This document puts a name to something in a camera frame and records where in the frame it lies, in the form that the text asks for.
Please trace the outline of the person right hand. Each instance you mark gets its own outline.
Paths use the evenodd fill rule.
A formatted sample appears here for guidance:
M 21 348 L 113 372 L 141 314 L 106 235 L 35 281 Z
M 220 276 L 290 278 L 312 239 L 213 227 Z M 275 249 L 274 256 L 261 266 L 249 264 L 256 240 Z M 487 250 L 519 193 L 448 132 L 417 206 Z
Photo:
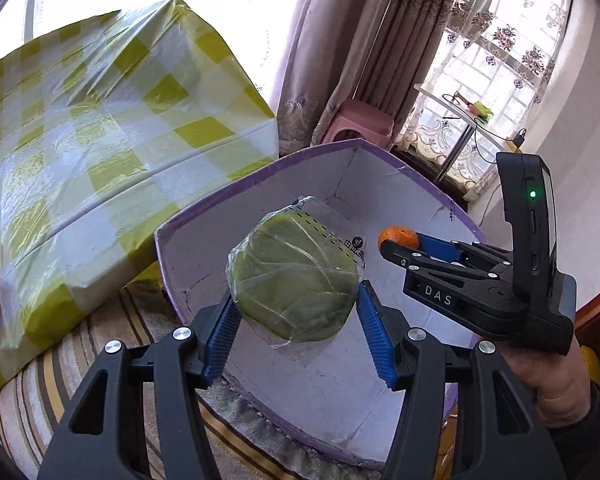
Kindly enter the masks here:
M 534 404 L 547 427 L 570 426 L 588 414 L 591 379 L 576 337 L 565 356 L 509 346 L 500 352 L 518 379 L 535 391 Z

